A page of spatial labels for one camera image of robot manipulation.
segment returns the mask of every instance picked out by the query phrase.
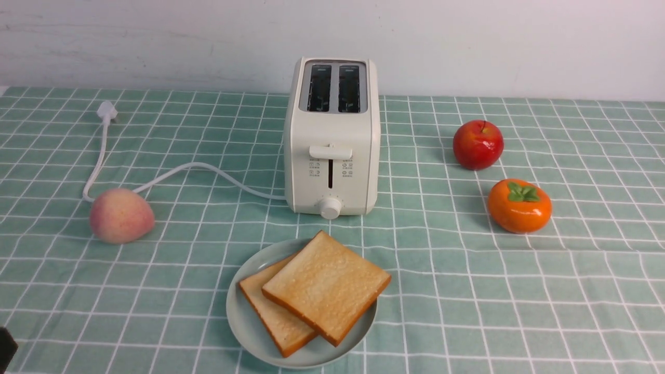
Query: light green plate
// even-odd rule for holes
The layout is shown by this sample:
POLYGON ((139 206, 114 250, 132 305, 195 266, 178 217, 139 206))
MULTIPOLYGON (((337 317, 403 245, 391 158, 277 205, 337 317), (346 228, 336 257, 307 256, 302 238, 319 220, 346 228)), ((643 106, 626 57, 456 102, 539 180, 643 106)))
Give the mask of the light green plate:
POLYGON ((226 298, 226 316, 231 331, 243 348, 262 361, 288 369, 310 369, 331 363, 346 355, 367 335, 376 318, 378 307, 377 300, 360 317, 338 347, 318 336, 290 357, 282 357, 258 315, 238 289, 238 282, 298 252, 308 242, 309 239, 286 240, 263 248, 240 267, 231 281, 226 298))

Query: white toaster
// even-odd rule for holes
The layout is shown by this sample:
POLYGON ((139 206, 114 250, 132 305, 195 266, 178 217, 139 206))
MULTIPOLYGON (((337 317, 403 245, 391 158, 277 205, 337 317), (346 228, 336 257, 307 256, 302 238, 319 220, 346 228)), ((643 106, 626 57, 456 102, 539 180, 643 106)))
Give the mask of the white toaster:
POLYGON ((369 60, 302 58, 295 66, 283 135, 285 197, 296 213, 369 213, 381 147, 376 66, 369 60))

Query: white power cord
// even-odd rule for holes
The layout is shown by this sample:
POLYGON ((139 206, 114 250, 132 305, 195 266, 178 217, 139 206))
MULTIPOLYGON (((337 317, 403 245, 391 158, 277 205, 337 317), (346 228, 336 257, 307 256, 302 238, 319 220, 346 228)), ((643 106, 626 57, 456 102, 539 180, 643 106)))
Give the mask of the white power cord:
MULTIPOLYGON (((92 174, 88 179, 88 182, 86 182, 85 187, 83 187, 83 200, 86 200, 87 202, 94 201, 94 198, 91 198, 88 195, 88 191, 90 191, 90 187, 92 187, 92 184, 94 183, 95 179, 97 179, 97 176, 99 175, 99 172, 102 170, 102 167, 104 165, 104 154, 106 153, 106 137, 108 136, 108 126, 111 124, 111 120, 116 118, 116 116, 118 115, 118 111, 115 109, 115 107, 113 107, 113 104, 110 101, 104 101, 99 106, 99 109, 97 109, 97 115, 102 119, 102 146, 99 152, 99 158, 97 159, 97 165, 95 165, 94 170, 92 171, 92 174)), ((172 169, 171 171, 164 173, 161 176, 151 180, 150 182, 144 184, 143 186, 133 189, 132 191, 134 191, 135 193, 139 193, 163 181, 164 179, 170 177, 171 175, 181 170, 184 170, 186 168, 195 168, 195 167, 212 170, 217 174, 226 178, 229 182, 233 183, 234 185, 249 192, 250 194, 254 194, 256 196, 271 200, 286 200, 286 197, 284 196, 264 194, 262 192, 253 190, 252 188, 249 188, 243 185, 242 183, 238 182, 232 176, 220 170, 219 168, 216 168, 215 166, 212 166, 210 164, 205 164, 203 162, 188 162, 187 164, 182 164, 172 169)))

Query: peach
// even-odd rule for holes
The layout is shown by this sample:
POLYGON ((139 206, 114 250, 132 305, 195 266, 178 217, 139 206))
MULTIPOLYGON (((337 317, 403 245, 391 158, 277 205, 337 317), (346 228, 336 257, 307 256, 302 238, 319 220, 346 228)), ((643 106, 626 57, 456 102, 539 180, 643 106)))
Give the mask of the peach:
POLYGON ((126 188, 100 194, 90 209, 90 227, 100 240, 110 244, 133 242, 155 226, 155 215, 145 199, 126 188))

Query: orange persimmon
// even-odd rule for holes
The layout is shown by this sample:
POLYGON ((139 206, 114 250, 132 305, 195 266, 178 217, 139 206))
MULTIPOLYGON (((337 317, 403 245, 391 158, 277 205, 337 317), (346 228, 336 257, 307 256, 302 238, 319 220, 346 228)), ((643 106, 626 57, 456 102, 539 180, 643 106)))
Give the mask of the orange persimmon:
POLYGON ((515 234, 526 234, 545 227, 552 216, 552 201, 539 187, 508 178, 492 187, 487 209, 502 228, 515 234))

